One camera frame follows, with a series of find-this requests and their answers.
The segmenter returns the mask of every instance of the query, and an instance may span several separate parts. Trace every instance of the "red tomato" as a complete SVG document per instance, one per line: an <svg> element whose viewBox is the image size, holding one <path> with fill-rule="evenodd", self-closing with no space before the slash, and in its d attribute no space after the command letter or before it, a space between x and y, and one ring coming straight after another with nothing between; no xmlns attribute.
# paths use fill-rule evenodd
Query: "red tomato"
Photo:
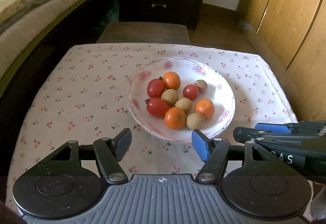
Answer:
<svg viewBox="0 0 326 224"><path fill-rule="evenodd" d="M160 98L151 98L147 102L147 112L155 117L164 117L165 113L169 110L169 106L166 101Z"/></svg>
<svg viewBox="0 0 326 224"><path fill-rule="evenodd" d="M185 86L183 90L183 96L190 99L191 101L195 100L199 95L199 89L194 84L189 84Z"/></svg>
<svg viewBox="0 0 326 224"><path fill-rule="evenodd" d="M164 91L165 82L162 80L162 77L151 80L147 86L147 95L150 98L161 98L161 95Z"/></svg>

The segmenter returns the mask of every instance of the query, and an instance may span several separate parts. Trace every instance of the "cherry print tablecloth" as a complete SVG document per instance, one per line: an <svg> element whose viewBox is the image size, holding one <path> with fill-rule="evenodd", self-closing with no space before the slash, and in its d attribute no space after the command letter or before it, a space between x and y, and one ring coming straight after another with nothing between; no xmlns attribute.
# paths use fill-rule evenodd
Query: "cherry print tablecloth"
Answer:
<svg viewBox="0 0 326 224"><path fill-rule="evenodd" d="M39 90L26 115L13 155L6 204L15 210L15 180L68 140L91 144L132 130L132 144L120 162L133 173L196 175L203 163L191 144L155 138L135 122L126 103L130 76L152 59L180 56L216 69L233 89L234 119L220 137L236 144L236 126L296 122L268 64L258 55L173 44L90 44L72 47ZM148 76L148 81L157 76ZM83 166L96 171L94 163ZM227 171L239 166L230 163Z"/></svg>

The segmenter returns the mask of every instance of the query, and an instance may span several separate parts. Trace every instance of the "mattress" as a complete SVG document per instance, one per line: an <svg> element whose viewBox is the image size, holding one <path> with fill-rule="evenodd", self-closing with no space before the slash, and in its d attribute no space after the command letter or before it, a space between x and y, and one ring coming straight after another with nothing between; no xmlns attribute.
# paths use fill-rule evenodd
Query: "mattress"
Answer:
<svg viewBox="0 0 326 224"><path fill-rule="evenodd" d="M0 97L44 36L85 1L50 0L24 15L0 35Z"/></svg>

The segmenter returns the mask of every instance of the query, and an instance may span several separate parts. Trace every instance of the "chair seat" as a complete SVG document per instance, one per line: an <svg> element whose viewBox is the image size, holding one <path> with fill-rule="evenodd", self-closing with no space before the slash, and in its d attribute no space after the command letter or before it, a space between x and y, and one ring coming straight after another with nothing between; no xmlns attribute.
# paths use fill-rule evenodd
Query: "chair seat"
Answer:
<svg viewBox="0 0 326 224"><path fill-rule="evenodd" d="M171 23L111 22L97 43L156 43L190 45L187 27Z"/></svg>

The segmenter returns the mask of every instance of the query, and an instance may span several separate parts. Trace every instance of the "orange fruit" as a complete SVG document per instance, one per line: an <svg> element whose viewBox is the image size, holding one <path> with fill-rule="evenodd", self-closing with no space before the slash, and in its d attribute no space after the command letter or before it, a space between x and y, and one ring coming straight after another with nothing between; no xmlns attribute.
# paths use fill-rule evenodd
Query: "orange fruit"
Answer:
<svg viewBox="0 0 326 224"><path fill-rule="evenodd" d="M202 114L205 119L210 119L215 112L214 104L209 99L201 99L195 104L195 112Z"/></svg>
<svg viewBox="0 0 326 224"><path fill-rule="evenodd" d="M185 111L179 107L170 108L164 116L164 123L168 128L181 129L185 125L187 116Z"/></svg>
<svg viewBox="0 0 326 224"><path fill-rule="evenodd" d="M178 74L173 71L169 71L163 75L163 81L167 89L179 89L181 85L181 79Z"/></svg>

